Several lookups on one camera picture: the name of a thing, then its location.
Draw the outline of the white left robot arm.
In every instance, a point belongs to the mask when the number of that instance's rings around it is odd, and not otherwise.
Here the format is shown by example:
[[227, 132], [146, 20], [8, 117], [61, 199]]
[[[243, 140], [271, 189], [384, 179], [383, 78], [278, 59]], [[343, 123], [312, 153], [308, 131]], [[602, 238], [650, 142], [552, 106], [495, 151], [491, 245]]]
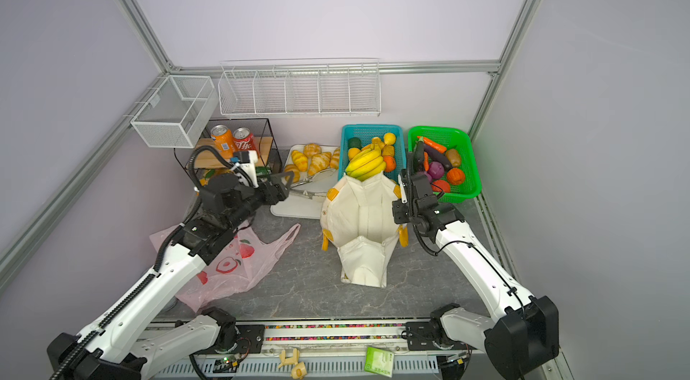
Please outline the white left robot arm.
[[150, 322], [215, 261], [260, 207], [286, 200], [293, 175], [261, 175], [243, 184], [238, 169], [199, 187], [192, 213], [163, 240], [147, 273], [79, 333], [61, 333], [48, 346], [54, 379], [149, 379], [205, 349], [231, 351], [241, 339], [233, 315], [208, 308], [151, 343], [136, 344]]

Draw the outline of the orange soda can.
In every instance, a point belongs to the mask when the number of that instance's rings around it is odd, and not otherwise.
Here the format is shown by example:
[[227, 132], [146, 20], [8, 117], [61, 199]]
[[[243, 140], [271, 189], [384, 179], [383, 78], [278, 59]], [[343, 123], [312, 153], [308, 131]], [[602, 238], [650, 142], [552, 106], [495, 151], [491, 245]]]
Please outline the orange soda can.
[[235, 153], [232, 131], [226, 125], [219, 124], [210, 130], [210, 135], [214, 141], [215, 148], [217, 148], [217, 151], [219, 151], [223, 158], [226, 160], [231, 159]]

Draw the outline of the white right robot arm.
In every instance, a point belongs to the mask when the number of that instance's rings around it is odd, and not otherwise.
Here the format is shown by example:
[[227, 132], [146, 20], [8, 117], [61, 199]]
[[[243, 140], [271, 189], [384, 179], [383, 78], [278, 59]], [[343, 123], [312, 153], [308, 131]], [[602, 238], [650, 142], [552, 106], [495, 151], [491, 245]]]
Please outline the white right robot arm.
[[401, 198], [393, 203], [398, 225], [410, 225], [427, 254], [445, 255], [473, 286], [487, 315], [448, 304], [429, 318], [420, 339], [441, 348], [456, 342], [484, 352], [505, 379], [521, 379], [560, 353], [559, 311], [549, 297], [535, 297], [481, 244], [464, 216], [443, 203], [422, 173], [403, 170]]

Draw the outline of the white canvas tote bag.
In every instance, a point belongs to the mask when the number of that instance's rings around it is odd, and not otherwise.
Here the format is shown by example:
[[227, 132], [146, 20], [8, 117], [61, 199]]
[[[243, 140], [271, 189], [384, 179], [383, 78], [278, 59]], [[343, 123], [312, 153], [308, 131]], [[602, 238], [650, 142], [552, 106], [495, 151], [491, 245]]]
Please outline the white canvas tote bag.
[[395, 248], [409, 244], [407, 226], [393, 216], [393, 203], [401, 197], [400, 186], [382, 173], [364, 182], [344, 176], [327, 191], [320, 218], [323, 249], [337, 249], [343, 283], [387, 286]]

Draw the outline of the yellow banana bunch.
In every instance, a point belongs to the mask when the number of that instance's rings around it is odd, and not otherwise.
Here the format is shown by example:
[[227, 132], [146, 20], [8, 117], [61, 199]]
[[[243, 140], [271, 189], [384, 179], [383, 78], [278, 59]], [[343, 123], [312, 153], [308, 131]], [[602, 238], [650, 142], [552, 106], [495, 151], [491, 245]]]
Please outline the yellow banana bunch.
[[364, 182], [386, 169], [386, 161], [380, 149], [373, 148], [355, 156], [345, 169], [350, 178]]

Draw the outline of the red cola can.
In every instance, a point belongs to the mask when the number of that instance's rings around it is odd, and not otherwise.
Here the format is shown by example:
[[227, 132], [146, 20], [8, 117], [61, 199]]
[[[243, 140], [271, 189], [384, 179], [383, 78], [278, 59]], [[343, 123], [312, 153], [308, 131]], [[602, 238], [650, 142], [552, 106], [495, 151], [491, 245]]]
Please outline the red cola can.
[[251, 130], [246, 127], [237, 128], [233, 132], [233, 141], [237, 151], [255, 151], [259, 153], [259, 148]]

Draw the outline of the pink plastic grocery bag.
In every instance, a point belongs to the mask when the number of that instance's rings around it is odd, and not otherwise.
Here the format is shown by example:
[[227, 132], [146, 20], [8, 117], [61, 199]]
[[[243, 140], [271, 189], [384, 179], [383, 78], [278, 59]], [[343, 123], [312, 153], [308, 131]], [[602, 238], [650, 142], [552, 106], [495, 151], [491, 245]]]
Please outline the pink plastic grocery bag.
[[264, 243], [244, 222], [237, 236], [209, 263], [188, 256], [184, 246], [174, 245], [159, 276], [147, 288], [147, 299], [161, 308], [176, 297], [198, 313], [217, 299], [249, 291], [273, 270], [300, 230], [300, 224], [293, 225], [278, 240]]

